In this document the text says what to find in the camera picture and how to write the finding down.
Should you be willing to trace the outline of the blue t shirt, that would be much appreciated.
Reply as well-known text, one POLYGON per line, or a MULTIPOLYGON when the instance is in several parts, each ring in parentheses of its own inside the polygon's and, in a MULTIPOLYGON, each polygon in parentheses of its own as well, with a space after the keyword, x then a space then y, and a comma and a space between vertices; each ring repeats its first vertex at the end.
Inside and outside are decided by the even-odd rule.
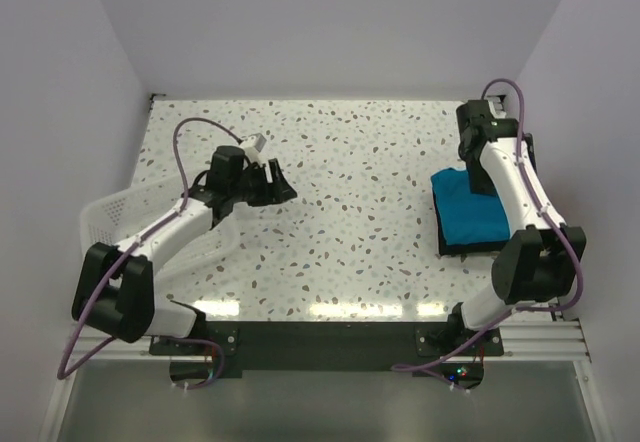
POLYGON ((505 243, 510 238, 499 198, 473 193, 467 170, 441 170, 431 176, 431 185, 447 245, 505 243))

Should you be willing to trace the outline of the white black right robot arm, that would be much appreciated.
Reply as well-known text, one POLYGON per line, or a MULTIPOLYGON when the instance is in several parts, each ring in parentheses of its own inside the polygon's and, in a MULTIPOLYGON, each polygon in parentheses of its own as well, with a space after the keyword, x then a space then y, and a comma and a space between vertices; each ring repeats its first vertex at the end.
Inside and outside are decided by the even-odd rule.
POLYGON ((582 228, 570 226, 537 176, 523 125, 499 117, 486 99, 456 110, 459 157, 476 194, 499 198, 510 238, 493 261, 489 284, 454 307, 445 341, 454 355, 469 354, 491 329, 517 312, 552 313, 550 301, 583 292, 582 228))

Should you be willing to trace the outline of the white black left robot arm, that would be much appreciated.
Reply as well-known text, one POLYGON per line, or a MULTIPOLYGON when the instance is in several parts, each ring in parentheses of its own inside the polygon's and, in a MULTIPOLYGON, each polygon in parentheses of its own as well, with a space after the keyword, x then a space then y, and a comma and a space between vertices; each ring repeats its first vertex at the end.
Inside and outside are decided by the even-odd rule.
POLYGON ((171 337, 183 353, 200 352, 207 342, 205 314, 185 303, 161 301, 155 293, 157 274, 236 205, 279 205, 296 196, 277 160, 261 162, 247 147, 217 148, 209 168, 190 181, 160 219, 123 241, 96 242, 87 250, 73 319, 128 343, 144 336, 171 337))

